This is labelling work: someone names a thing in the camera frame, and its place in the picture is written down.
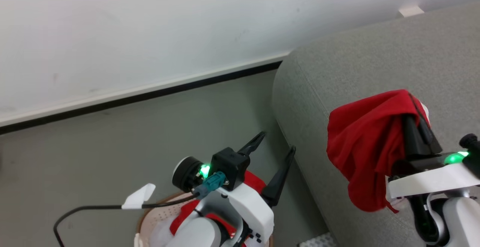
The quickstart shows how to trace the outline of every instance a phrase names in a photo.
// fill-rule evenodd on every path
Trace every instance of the gray fabric upholstery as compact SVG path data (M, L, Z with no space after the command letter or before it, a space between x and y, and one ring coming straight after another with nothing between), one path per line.
M358 210L347 180L326 156L329 113L349 102L406 88L430 110L446 151L480 133L480 3L323 37L281 64L273 105L297 162L340 246L424 246L411 210Z

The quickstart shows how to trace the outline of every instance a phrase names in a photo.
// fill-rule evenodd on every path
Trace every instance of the white cable clip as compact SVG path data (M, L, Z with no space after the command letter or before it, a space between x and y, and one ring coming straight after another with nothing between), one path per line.
M130 196L127 197L125 203L122 205L122 210L142 209L142 204L149 200L155 191L155 184L149 183Z

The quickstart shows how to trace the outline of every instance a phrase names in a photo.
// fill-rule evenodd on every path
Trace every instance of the black baseboard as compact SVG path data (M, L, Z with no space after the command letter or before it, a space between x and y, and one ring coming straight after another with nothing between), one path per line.
M19 130L22 130L22 129L35 127L35 126L39 126L39 125L43 125L43 124L47 124L47 123L51 123L51 122L55 122L55 121L65 120L65 119L68 119L68 118L77 117L77 116L84 115L84 114L98 112L98 111L101 111L101 110L105 110L105 109L109 109L109 108L113 108L113 107L117 107L117 106L128 105L128 104L134 103L134 102L141 102L141 101L144 101L144 100L149 100L149 99L152 99L152 98L161 97L161 96L164 96L164 95L169 95L169 94L184 91L184 90L191 90L193 88L199 88L199 87L211 85L211 84L214 84L214 83L219 83L219 82L228 81L228 80L232 80L232 79L242 78L244 76L251 76L251 75L258 74L258 73L263 73L263 72L266 72L266 71L275 70L280 66L281 63L282 63L281 61L278 61L278 62L275 62L275 63L266 64L266 65L262 65L262 66L258 66L258 67L253 67L253 68L250 68L250 69L237 71L237 72L222 75L222 76L215 76L214 78L207 78L207 79L204 79L204 80L199 80L199 81L195 81L195 82L191 82L191 83L187 83L187 84L183 84L183 85L178 85L178 86L171 87L171 88L165 88L163 90L156 90L156 91L152 91L152 92L147 92L147 93L143 93L143 94L139 94L139 95L135 95L135 96L131 96L131 97L126 97L126 98L113 100L113 101L109 101L109 102L104 102L104 103L101 103L101 104L98 104L98 105L91 105L91 106L87 106L87 107L82 107L82 108L70 110L70 111L67 111L67 112L53 114L53 115L46 116L46 117L41 117L41 118L38 118L38 119L33 119L33 120L19 122L19 123L7 125L7 126L2 126L2 127L0 127L0 135L10 133L10 132L14 132L14 131L19 131Z

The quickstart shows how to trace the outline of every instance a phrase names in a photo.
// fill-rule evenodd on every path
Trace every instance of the teal connector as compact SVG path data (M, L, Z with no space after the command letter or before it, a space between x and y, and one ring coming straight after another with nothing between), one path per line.
M197 199L205 198L210 192L215 191L223 186L226 180L223 172L217 171L210 177L204 179L204 182L195 187L193 193L198 193Z

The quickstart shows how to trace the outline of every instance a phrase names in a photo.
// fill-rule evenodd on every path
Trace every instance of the red cloth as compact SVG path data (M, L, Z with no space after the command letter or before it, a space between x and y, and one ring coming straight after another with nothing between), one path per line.
M265 182L263 182L261 179L259 179L257 176L255 176L249 171L245 172L245 180L243 181L243 183L250 186L259 194L262 192L262 190L266 186ZM172 233L172 235L175 235L175 233L177 233L177 230L180 227L180 225L190 215L190 213L194 211L194 209L197 207L199 202L200 200L195 199L194 201L191 201L182 206L182 208L180 209L180 214L178 215L177 218L175 218L175 220L173 220L172 224L170 225L170 232ZM225 228L227 229L230 235L235 234L236 232L235 228L230 224L226 223L223 219L219 218L218 216L214 214L208 214L205 217L221 222L225 226Z
M420 101L413 97L423 118ZM328 124L327 155L348 181L348 195L362 211L385 206L385 176L396 160L405 158L401 114L419 115L406 90L394 90L333 110Z

